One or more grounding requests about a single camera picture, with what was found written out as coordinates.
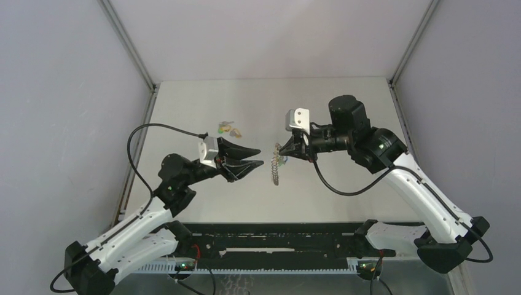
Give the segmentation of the metal chain keyring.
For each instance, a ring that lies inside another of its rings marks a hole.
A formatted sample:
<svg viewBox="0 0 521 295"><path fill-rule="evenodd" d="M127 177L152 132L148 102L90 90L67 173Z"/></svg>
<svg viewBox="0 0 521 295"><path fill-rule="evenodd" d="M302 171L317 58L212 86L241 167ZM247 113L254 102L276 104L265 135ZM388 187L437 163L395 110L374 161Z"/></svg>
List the metal chain keyring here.
<svg viewBox="0 0 521 295"><path fill-rule="evenodd" d="M280 149L281 149L281 144L280 143L276 143L275 144L275 149L274 149L274 152L273 152L273 157L272 157L272 160L271 160L271 176L272 176L272 183L275 185L275 186L278 186L279 183L280 183L280 176L279 176L279 166L278 166L278 159L285 159L284 156L280 155Z"/></svg>

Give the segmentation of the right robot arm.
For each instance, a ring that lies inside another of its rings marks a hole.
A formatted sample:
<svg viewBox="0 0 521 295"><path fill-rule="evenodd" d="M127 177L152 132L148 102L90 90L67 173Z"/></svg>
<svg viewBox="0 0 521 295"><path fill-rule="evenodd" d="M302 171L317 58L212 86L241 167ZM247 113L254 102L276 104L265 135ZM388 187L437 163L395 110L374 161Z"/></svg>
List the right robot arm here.
<svg viewBox="0 0 521 295"><path fill-rule="evenodd" d="M387 182L420 218L421 225L398 226L367 220L355 232L358 253L377 250L418 257L438 273L449 273L470 259L474 243L483 242L489 222L456 206L423 172L407 146L391 130L371 125L365 105L352 95L328 104L331 122L310 120L305 108L286 114L290 139L280 149L287 157L318 163L318 155L345 151L350 159Z"/></svg>

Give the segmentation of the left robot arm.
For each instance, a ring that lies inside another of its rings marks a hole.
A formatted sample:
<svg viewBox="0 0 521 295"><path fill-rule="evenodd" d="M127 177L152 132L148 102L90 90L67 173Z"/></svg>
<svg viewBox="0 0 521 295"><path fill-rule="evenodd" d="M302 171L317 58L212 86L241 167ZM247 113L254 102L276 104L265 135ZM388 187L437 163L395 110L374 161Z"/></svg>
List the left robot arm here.
<svg viewBox="0 0 521 295"><path fill-rule="evenodd" d="M66 248L64 276L75 293L110 294L143 265L172 253L187 255L190 232L175 218L196 195L190 186L216 176L232 183L263 165L253 159L261 150L222 137L206 137L198 151L196 160L165 156L158 172L162 181L146 203L98 238Z"/></svg>

